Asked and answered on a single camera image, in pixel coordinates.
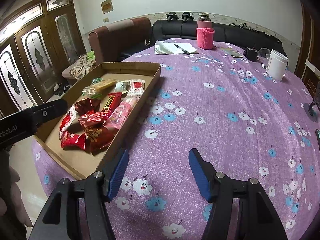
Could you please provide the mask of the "person left hand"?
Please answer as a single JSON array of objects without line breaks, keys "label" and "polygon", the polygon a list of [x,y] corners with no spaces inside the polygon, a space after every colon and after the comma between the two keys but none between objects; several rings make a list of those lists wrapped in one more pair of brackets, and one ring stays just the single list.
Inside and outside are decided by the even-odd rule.
[{"label": "person left hand", "polygon": [[17,185],[17,182],[20,181],[20,176],[17,171],[9,166],[9,174],[10,174],[10,194],[9,199],[12,201],[16,216],[20,223],[26,225],[29,228],[33,227],[33,224],[28,216],[23,201],[21,197],[21,191]]}]

